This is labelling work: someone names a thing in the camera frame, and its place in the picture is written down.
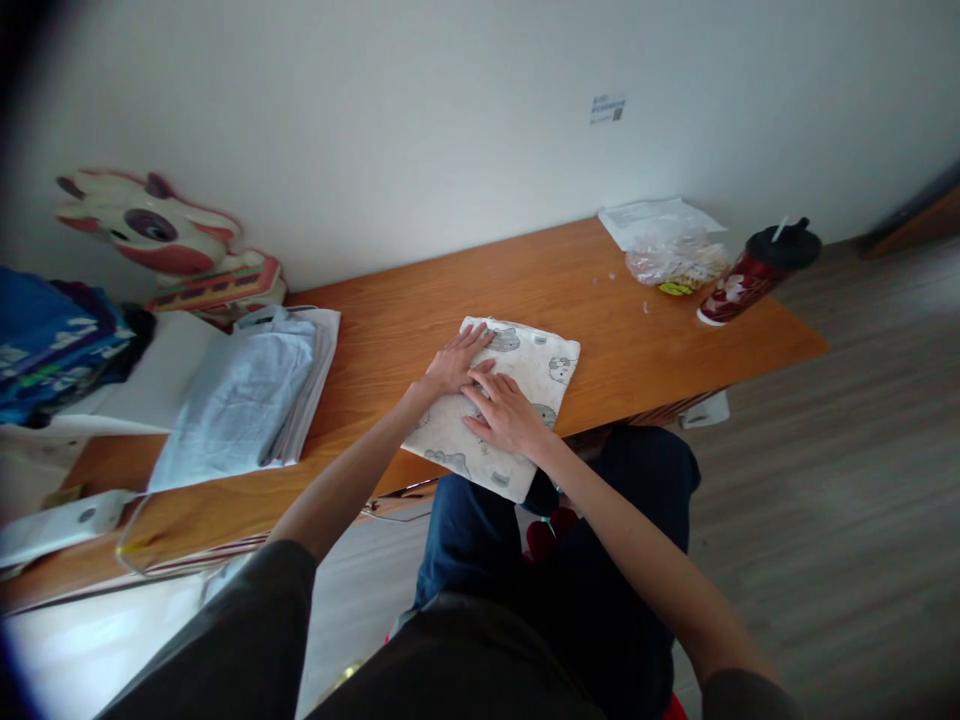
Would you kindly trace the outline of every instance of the red tumbler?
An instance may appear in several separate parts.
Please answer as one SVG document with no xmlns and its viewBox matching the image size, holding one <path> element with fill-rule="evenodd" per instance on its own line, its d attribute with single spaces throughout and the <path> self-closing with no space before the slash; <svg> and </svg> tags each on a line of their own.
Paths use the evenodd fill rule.
<svg viewBox="0 0 960 720">
<path fill-rule="evenodd" d="M 707 325 L 726 325 L 797 270 L 813 265 L 823 243 L 807 230 L 809 224 L 801 218 L 779 236 L 776 225 L 751 236 L 733 268 L 697 308 L 697 317 Z"/>
</svg>

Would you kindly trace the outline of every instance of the cow figurine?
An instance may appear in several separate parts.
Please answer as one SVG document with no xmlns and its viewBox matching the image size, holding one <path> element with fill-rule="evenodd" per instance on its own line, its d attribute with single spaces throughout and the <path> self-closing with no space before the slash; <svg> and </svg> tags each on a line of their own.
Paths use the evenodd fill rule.
<svg viewBox="0 0 960 720">
<path fill-rule="evenodd" d="M 76 230 L 105 233 L 117 251 L 157 273 L 149 309 L 188 310 L 219 325 L 281 303 L 287 286 L 274 258 L 230 252 L 240 227 L 226 215 L 178 199 L 156 173 L 142 182 L 121 173 L 79 170 L 57 184 L 77 202 L 57 210 Z"/>
</svg>

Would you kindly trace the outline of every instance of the person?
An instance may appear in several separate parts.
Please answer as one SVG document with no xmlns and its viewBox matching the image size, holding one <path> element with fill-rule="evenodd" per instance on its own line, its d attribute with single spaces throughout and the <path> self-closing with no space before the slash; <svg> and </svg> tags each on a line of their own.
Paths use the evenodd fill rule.
<svg viewBox="0 0 960 720">
<path fill-rule="evenodd" d="M 481 324 L 444 346 L 100 717 L 294 717 L 316 566 L 421 416 L 458 392 L 482 415 L 464 418 L 467 426 L 533 461 L 583 518 L 531 565 L 512 503 L 463 477 L 441 478 L 413 611 L 308 717 L 660 718 L 674 638 L 707 720 L 801 717 L 773 664 L 686 557 L 700 481 L 687 445 L 659 428 L 622 427 L 584 463 L 492 360 L 471 369 L 491 338 Z"/>
</svg>

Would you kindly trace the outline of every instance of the blue pants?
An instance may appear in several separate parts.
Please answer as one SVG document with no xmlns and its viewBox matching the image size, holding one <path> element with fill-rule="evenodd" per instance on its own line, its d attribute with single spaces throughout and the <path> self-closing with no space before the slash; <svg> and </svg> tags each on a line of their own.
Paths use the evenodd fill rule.
<svg viewBox="0 0 960 720">
<path fill-rule="evenodd" d="M 590 466 L 687 551 L 690 496 L 700 471 L 685 442 L 661 428 L 619 427 Z M 542 473 L 534 485 L 528 497 L 553 492 Z M 661 717 L 666 709 L 673 636 L 586 520 L 560 539 L 548 561 L 530 566 L 521 557 L 513 503 L 459 475 L 440 478 L 414 607 L 442 590 L 517 612 L 579 676 L 607 717 Z"/>
</svg>

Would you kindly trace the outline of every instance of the wooden floor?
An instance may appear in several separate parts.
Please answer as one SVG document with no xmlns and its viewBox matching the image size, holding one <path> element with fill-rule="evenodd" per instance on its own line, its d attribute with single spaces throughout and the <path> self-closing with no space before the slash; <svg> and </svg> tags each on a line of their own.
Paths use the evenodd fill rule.
<svg viewBox="0 0 960 720">
<path fill-rule="evenodd" d="M 960 717 L 960 239 L 869 263 L 830 246 L 778 297 L 833 352 L 682 432 L 691 557 L 810 717 Z M 302 712 L 409 607 L 427 522 L 352 528 L 321 567 Z"/>
</svg>

